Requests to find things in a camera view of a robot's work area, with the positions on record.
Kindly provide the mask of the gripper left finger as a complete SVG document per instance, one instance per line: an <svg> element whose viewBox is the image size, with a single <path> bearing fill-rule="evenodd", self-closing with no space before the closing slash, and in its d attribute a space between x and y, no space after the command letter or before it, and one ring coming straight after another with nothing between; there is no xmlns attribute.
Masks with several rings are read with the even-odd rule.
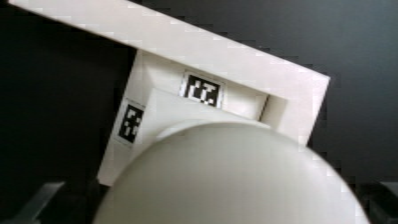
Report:
<svg viewBox="0 0 398 224"><path fill-rule="evenodd" d="M15 224L91 224L107 187L91 181L75 191L67 181L47 182L15 215Z"/></svg>

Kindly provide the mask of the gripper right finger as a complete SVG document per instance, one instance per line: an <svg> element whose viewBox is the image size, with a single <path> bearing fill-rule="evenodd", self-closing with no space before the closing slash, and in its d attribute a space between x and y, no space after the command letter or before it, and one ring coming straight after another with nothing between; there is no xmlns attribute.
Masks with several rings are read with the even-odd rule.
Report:
<svg viewBox="0 0 398 224"><path fill-rule="evenodd" d="M358 195L372 224L398 224L398 182L363 184Z"/></svg>

